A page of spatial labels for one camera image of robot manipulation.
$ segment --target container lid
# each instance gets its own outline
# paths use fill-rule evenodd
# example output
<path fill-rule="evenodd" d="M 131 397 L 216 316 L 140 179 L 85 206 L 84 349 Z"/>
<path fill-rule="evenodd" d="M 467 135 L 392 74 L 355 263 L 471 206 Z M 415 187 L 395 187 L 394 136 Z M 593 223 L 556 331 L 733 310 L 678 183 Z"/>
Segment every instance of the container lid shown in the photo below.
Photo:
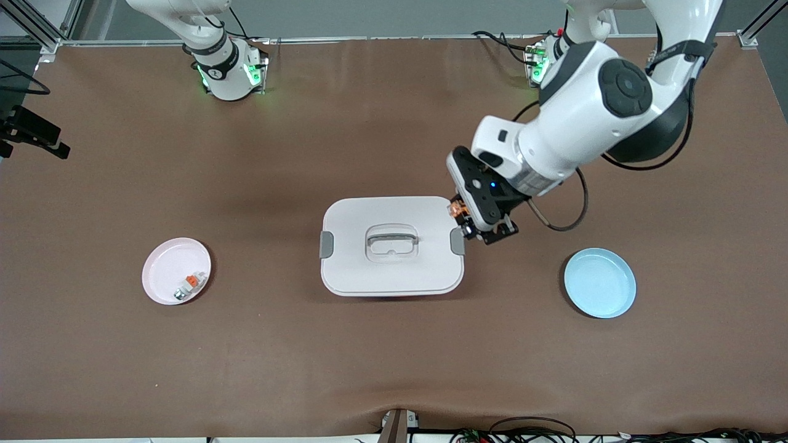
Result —
<path fill-rule="evenodd" d="M 421 296 L 463 279 L 465 244 L 443 197 L 340 200 L 325 212 L 321 275 L 339 296 Z"/>

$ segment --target metal frame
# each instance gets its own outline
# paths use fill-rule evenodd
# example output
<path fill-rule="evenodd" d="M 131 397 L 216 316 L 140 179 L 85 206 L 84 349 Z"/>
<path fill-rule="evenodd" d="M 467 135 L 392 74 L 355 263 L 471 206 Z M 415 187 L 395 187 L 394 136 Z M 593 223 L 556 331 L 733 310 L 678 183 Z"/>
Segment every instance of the metal frame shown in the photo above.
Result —
<path fill-rule="evenodd" d="M 54 27 L 28 0 L 0 0 L 0 8 L 42 47 L 54 54 L 65 36 Z"/>
<path fill-rule="evenodd" d="M 742 49 L 755 49 L 758 47 L 758 40 L 755 36 L 764 28 L 771 19 L 775 18 L 785 7 L 788 6 L 788 0 L 772 0 L 769 6 L 755 17 L 744 29 L 736 31 L 739 38 L 739 45 Z"/>

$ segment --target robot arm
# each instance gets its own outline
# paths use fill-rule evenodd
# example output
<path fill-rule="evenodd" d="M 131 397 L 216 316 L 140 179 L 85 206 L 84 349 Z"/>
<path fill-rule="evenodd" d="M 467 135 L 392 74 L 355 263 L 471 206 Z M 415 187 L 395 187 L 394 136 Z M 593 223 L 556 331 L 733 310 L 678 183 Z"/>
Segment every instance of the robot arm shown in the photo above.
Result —
<path fill-rule="evenodd" d="M 684 125 L 691 85 L 711 55 L 722 3 L 646 0 L 667 49 L 645 72 L 595 39 L 573 42 L 541 81 L 536 118 L 482 119 L 470 150 L 458 147 L 447 158 L 459 192 L 450 211 L 466 238 L 490 244 L 516 233 L 508 216 L 514 207 L 605 152 L 637 162 L 669 149 Z M 598 11 L 589 11 L 596 20 Z"/>
<path fill-rule="evenodd" d="M 126 0 L 184 41 L 197 61 L 203 84 L 217 99 L 238 100 L 262 88 L 267 54 L 242 39 L 232 39 L 215 14 L 231 0 Z"/>

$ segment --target brown table surface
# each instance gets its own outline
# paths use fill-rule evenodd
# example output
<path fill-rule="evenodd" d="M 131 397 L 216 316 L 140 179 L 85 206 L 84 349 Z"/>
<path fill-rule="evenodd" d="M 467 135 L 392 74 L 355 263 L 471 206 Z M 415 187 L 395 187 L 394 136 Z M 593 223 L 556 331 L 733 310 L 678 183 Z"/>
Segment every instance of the brown table surface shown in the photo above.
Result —
<path fill-rule="evenodd" d="M 71 157 L 0 167 L 0 437 L 365 433 L 546 415 L 581 433 L 788 425 L 788 126 L 734 38 L 697 85 L 684 153 L 658 172 L 584 168 L 570 233 L 468 245 L 452 293 L 350 300 L 322 284 L 318 233 L 346 197 L 453 194 L 446 154 L 536 97 L 505 48 L 354 41 L 272 49 L 269 89 L 204 95 L 180 48 L 62 48 L 48 97 Z M 613 39 L 645 63 L 647 39 Z M 526 116 L 533 116 L 530 111 Z M 540 200 L 555 223 L 577 179 Z M 148 253 L 211 250 L 210 287 L 147 298 Z M 637 300 L 612 320 L 562 295 L 565 259 L 609 248 Z"/>

